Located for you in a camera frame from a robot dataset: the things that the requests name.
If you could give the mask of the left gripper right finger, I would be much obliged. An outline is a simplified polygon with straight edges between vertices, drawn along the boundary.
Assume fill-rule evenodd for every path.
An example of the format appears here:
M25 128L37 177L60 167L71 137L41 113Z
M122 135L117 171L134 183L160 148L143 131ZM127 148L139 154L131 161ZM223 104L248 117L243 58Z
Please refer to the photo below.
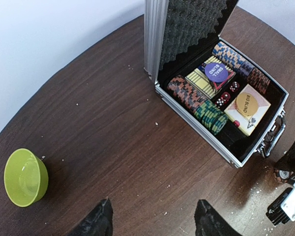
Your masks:
M198 200L194 219L196 236L241 236L207 200Z

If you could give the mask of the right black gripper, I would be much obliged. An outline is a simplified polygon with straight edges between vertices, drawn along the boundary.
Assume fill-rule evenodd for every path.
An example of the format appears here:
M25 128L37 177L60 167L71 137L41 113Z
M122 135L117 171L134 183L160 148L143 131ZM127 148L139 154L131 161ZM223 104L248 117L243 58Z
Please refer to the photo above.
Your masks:
M295 180L295 141L283 157L276 162L275 168L290 172L290 179L287 183Z

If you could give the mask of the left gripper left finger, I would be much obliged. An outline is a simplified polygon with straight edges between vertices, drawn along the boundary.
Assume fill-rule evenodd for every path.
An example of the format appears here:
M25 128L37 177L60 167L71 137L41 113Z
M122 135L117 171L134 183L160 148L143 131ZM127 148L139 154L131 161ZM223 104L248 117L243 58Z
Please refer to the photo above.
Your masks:
M112 236L113 207L109 198L96 207L69 233L69 236Z

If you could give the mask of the aluminium poker case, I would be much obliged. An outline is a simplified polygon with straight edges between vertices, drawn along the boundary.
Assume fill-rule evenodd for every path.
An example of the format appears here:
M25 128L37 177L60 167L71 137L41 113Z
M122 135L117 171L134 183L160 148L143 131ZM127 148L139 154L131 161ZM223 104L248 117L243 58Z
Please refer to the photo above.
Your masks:
M147 0L144 15L144 69L156 92L223 158L242 167L258 152L269 157L286 128L284 104L288 92L269 74L256 88L274 102L261 127L245 138L227 123L221 134L211 134L166 87L175 75L191 70L221 40L221 32L237 6L235 0Z

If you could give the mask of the red die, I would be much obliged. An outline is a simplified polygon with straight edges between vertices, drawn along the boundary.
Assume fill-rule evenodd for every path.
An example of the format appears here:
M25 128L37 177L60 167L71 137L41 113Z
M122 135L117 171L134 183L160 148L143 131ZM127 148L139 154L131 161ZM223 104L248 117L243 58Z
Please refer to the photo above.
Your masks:
M230 89L231 92L236 92L236 91L238 91L239 87L240 87L240 84L237 81L234 81L230 85L229 89Z

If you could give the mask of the purple round button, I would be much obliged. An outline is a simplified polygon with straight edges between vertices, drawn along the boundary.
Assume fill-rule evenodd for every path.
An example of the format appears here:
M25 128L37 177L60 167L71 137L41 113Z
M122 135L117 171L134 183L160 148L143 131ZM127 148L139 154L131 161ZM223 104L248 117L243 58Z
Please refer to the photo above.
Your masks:
M212 62L205 66L205 75L215 83L221 83L227 80L228 71L224 64Z

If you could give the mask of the yellow blue card box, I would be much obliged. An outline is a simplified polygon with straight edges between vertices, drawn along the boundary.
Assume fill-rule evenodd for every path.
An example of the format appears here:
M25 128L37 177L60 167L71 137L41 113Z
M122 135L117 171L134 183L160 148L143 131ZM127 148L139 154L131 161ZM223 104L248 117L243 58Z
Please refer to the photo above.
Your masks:
M219 72L219 75L213 72L206 74L205 67L211 63L214 66L210 68ZM213 98L235 75L236 73L230 67L226 66L217 57L211 56L188 74L186 79L208 98Z

